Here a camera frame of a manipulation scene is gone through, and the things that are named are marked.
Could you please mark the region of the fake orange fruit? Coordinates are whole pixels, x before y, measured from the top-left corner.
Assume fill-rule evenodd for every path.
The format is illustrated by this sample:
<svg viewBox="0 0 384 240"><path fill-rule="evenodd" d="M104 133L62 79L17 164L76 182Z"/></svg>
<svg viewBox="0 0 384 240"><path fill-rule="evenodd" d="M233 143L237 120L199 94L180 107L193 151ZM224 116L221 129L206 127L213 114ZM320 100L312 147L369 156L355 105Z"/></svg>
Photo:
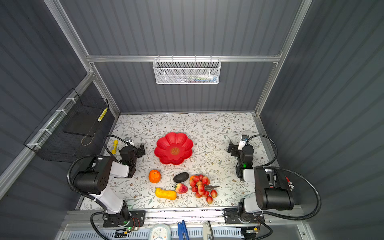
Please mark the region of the fake orange fruit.
<svg viewBox="0 0 384 240"><path fill-rule="evenodd" d="M162 179L162 175L158 170L151 170L149 172L149 181L153 184L160 182Z"/></svg>

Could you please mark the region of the fake red grape bunch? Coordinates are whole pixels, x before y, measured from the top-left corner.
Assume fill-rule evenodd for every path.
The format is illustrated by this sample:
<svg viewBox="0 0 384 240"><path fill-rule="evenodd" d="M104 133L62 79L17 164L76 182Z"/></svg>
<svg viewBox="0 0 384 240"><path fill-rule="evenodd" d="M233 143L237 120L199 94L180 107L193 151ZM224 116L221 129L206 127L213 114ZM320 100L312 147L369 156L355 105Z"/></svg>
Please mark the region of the fake red grape bunch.
<svg viewBox="0 0 384 240"><path fill-rule="evenodd" d="M193 175L189 178L192 192L197 199L204 198L211 205L218 196L217 188L220 186L211 185L211 180L205 175Z"/></svg>

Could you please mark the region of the fake black avocado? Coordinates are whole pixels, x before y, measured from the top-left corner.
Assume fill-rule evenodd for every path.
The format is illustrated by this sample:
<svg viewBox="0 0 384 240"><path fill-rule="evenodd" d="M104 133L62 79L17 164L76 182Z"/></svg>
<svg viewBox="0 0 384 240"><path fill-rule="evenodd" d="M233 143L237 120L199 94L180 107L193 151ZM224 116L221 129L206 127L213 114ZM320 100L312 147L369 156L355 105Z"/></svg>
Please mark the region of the fake black avocado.
<svg viewBox="0 0 384 240"><path fill-rule="evenodd" d="M187 181L189 178L190 178L189 173L182 172L182 173L177 174L176 176L174 176L173 180L174 180L175 183L183 183L183 182Z"/></svg>

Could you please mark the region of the fake red yellow peach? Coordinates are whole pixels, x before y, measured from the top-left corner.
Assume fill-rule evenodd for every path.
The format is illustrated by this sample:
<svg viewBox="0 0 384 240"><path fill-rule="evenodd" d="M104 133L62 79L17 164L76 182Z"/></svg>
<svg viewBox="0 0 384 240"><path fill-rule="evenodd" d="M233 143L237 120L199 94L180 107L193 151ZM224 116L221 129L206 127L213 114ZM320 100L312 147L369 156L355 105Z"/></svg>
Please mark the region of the fake red yellow peach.
<svg viewBox="0 0 384 240"><path fill-rule="evenodd" d="M185 194L185 193L187 193L188 192L188 187L187 186L185 186L184 184L182 184L182 183L178 183L177 185L176 185L176 187L175 187L175 192L177 193L177 194Z"/></svg>

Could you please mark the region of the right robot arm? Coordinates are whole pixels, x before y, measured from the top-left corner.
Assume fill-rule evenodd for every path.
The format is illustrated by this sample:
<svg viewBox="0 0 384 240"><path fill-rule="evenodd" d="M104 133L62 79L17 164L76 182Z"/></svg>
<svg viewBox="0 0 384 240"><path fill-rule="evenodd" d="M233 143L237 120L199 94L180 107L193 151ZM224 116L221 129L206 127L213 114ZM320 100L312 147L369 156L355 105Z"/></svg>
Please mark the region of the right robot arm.
<svg viewBox="0 0 384 240"><path fill-rule="evenodd" d="M255 185L255 192L238 204L236 216L240 221L250 222L253 214L262 210L289 211L294 208L294 198L288 183L284 182L283 175L276 170L258 169L253 166L253 147L235 145L228 152L237 157L237 177L243 182Z"/></svg>

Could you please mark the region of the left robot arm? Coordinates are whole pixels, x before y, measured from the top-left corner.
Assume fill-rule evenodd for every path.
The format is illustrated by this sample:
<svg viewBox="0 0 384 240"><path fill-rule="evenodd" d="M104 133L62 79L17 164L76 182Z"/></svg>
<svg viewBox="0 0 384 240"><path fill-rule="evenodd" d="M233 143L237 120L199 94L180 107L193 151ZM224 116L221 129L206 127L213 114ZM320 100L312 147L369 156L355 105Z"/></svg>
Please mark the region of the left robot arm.
<svg viewBox="0 0 384 240"><path fill-rule="evenodd" d="M125 146L120 150L121 161L113 156L87 155L71 164L67 181L71 190L88 198L103 209L105 227L127 226L133 222L126 201L109 187L109 178L132 178L137 159L144 156L143 145L139 148Z"/></svg>

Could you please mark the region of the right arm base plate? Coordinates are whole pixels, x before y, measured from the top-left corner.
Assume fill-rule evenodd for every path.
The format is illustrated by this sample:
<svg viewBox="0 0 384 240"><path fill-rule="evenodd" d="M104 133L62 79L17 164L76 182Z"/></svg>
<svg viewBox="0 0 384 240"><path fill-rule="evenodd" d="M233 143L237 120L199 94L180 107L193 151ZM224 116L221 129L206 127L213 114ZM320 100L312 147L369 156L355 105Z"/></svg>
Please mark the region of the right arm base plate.
<svg viewBox="0 0 384 240"><path fill-rule="evenodd" d="M225 208L221 210L226 224L259 224L265 222L263 215L240 212L238 208Z"/></svg>

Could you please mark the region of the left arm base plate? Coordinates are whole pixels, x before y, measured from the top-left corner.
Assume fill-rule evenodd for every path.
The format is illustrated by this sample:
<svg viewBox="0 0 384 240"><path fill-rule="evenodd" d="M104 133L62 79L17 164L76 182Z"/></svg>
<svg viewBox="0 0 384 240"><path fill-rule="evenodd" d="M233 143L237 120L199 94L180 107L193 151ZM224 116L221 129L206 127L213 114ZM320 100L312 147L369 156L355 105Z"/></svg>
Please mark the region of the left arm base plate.
<svg viewBox="0 0 384 240"><path fill-rule="evenodd" d="M146 211L130 211L127 217L123 214L103 214L104 228L135 228L142 227L145 222Z"/></svg>

